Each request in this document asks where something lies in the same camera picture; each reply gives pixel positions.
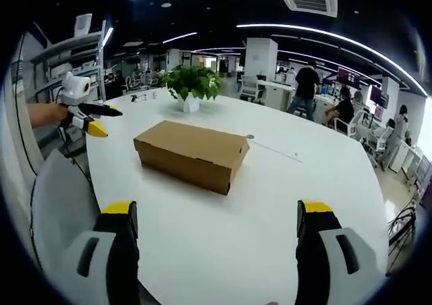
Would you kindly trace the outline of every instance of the white shelving unit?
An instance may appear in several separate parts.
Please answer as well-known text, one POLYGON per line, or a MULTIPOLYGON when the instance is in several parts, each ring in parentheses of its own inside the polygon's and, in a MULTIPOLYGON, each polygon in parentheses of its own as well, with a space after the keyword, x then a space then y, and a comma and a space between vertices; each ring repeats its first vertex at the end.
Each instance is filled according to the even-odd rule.
POLYGON ((92 83, 92 86, 97 86, 99 89, 98 99, 102 99, 103 101, 106 99, 105 95, 105 83, 104 83, 104 73, 103 73, 103 37, 105 35, 105 20, 102 23, 102 29, 99 32, 89 33, 83 36, 72 37, 57 44, 54 44, 33 57, 30 62, 33 63, 34 68, 34 83, 35 83, 35 91, 34 96, 36 101, 38 101, 38 95, 42 92, 50 91, 51 96, 54 89, 61 86, 61 80, 63 77, 51 77, 51 70, 59 65, 70 63, 73 61, 77 61, 80 59, 94 57, 95 65, 86 67, 82 70, 77 70, 72 72, 76 76, 91 76, 93 74, 97 75, 97 82, 92 83), (68 55, 66 57, 60 57, 60 55, 64 52, 68 52, 74 49, 86 48, 85 51, 81 51, 78 53, 74 53, 68 55), (37 70, 36 67, 39 64, 43 65, 43 73, 45 75, 45 83, 41 85, 37 85, 36 75, 37 70))

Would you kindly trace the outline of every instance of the brown cardboard box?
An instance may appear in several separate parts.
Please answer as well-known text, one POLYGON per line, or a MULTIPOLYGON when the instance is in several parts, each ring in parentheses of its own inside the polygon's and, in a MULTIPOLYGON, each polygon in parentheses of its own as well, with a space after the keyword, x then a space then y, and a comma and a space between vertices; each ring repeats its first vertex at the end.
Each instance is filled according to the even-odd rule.
POLYGON ((172 121, 138 135, 134 146, 141 163, 224 195, 249 150, 243 136, 172 121))

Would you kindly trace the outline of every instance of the green plant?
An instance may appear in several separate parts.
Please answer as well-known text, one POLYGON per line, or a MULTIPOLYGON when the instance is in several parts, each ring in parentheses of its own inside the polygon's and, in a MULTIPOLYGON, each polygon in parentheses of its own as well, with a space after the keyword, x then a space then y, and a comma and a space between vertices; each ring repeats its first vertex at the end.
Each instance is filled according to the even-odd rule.
POLYGON ((221 88, 221 80, 212 69, 208 67, 184 67, 178 65, 171 72, 165 74, 162 85, 166 85, 169 93, 174 99, 180 95, 183 100, 192 93, 193 97, 207 100, 216 98, 221 88))

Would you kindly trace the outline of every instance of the ceiling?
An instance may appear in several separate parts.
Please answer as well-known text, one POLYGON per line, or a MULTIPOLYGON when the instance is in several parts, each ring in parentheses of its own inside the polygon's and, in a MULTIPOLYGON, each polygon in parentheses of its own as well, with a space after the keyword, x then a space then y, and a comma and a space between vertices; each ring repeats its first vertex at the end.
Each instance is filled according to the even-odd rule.
MULTIPOLYGON (((390 75, 400 81, 402 88, 423 94, 394 65, 352 43, 304 30, 236 27, 238 24, 256 23, 306 26, 340 34, 384 54, 432 94, 429 82, 432 70, 427 65, 424 72, 419 73, 417 62, 420 57, 427 60, 432 52, 429 18, 423 14, 425 1, 338 0, 338 16, 331 18, 291 11, 283 0, 43 0, 35 20, 50 41, 56 43, 73 36, 74 20, 78 14, 93 13, 92 26, 95 28, 100 28, 102 20, 106 19, 114 31, 105 46, 105 58, 121 52, 131 55, 137 51, 163 53, 169 48, 193 51, 243 47, 248 37, 295 36, 274 36, 272 39, 278 43, 279 50, 334 61, 369 76, 390 75), (170 3, 171 7, 161 7, 164 3, 170 3), (190 32, 198 34, 161 44, 164 40, 190 32), (123 47, 130 41, 142 41, 143 44, 123 47)), ((281 60, 289 57, 299 59, 299 56, 287 53, 278 55, 281 60)), ((335 68, 330 63, 325 65, 335 68)))

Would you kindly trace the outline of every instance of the white flower pot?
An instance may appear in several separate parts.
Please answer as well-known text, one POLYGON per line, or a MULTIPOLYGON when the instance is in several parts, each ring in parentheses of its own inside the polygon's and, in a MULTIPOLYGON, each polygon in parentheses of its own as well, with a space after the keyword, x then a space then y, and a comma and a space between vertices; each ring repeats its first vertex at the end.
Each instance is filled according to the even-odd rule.
POLYGON ((193 111, 198 111, 200 109, 200 99, 199 97, 193 97, 191 93, 186 97, 186 100, 184 101, 183 98, 178 95, 178 107, 181 111, 184 111, 185 113, 190 113, 193 111))

